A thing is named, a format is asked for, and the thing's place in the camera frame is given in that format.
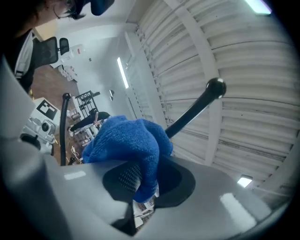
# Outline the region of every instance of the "white corrugated ceiling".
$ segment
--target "white corrugated ceiling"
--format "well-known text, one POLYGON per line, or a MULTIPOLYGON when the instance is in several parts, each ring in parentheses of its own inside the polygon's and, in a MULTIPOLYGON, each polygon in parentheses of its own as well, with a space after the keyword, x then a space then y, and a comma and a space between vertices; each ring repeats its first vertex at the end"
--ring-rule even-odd
MULTIPOLYGON (((295 49, 272 16, 255 15, 242 0, 190 0, 184 6, 203 31, 227 84, 212 166, 236 180, 241 174, 252 176, 249 187, 275 208, 294 187, 293 176, 272 187, 268 179, 279 172, 300 129, 295 49)), ((136 33, 170 125, 205 90, 202 63, 188 30, 165 1, 154 1, 138 25, 136 33)), ((152 120, 139 86, 143 82, 137 79, 134 61, 128 62, 142 114, 152 120)), ((209 122, 207 109, 177 134, 172 139, 175 156, 205 164, 209 122)))

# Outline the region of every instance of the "blue cloth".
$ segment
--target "blue cloth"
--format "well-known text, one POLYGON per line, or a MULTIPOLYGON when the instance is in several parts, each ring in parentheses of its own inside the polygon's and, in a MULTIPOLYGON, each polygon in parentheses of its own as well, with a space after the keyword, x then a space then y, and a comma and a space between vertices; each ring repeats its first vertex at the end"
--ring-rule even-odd
POLYGON ((85 163, 138 161, 142 182, 134 200, 144 203, 155 194, 157 188, 159 155, 169 156, 172 151, 172 143, 158 124, 144 119, 130 121, 125 116, 116 116, 106 120, 96 137, 84 149, 82 157, 85 163))

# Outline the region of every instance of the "person's arm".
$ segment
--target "person's arm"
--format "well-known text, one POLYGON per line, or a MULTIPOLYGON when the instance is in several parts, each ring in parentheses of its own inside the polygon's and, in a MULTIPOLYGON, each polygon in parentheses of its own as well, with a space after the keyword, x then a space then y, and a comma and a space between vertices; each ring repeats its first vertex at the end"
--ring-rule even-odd
POLYGON ((94 124, 96 124, 96 123, 97 123, 97 120, 98 120, 98 112, 96 112, 96 114, 95 114, 95 120, 94 120, 94 124))

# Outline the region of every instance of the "light fixture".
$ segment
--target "light fixture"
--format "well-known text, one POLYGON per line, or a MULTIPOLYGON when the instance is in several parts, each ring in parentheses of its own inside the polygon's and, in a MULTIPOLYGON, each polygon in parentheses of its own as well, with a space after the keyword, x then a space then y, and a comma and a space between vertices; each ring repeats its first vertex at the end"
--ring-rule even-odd
POLYGON ((255 11, 257 14, 269 15, 271 14, 271 9, 263 0, 245 0, 246 3, 255 11))
POLYGON ((118 62, 118 65, 119 65, 119 69, 120 69, 120 72, 121 72, 121 75, 122 75, 122 78, 123 78, 123 82, 124 82, 125 88, 127 89, 129 87, 129 85, 128 85, 127 79, 125 77, 125 73, 124 73, 124 70, 123 70, 123 67, 122 67, 122 63, 121 63, 120 57, 117 59, 117 62, 118 62))
POLYGON ((243 188, 247 187, 250 182, 252 182, 253 178, 247 175, 241 175, 240 180, 238 180, 238 184, 240 184, 243 188))
POLYGON ((109 93, 110 93, 111 96, 113 97, 113 95, 114 95, 114 90, 109 90, 109 93))

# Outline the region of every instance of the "wooden floor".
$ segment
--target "wooden floor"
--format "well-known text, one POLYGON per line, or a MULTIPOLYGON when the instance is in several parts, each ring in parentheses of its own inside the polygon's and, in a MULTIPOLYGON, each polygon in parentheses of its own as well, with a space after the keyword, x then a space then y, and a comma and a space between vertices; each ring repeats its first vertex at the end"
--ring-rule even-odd
MULTIPOLYGON (((51 66, 42 66, 35 70, 33 76, 33 84, 31 86, 34 98, 46 98, 51 104, 61 110, 62 95, 65 92, 70 93, 72 96, 79 95, 77 84, 75 81, 68 82, 56 69, 51 66)), ((73 101, 71 100, 68 105, 68 109, 74 109, 73 101)), ((74 122, 67 118, 66 120, 66 157, 70 159, 73 154, 71 153, 71 147, 74 146, 76 152, 81 157, 82 147, 79 144, 78 138, 70 137, 67 131, 67 127, 74 122)), ((59 134, 55 135, 57 142, 59 143, 59 134)), ((60 146, 54 144, 54 157, 60 164, 60 146)))

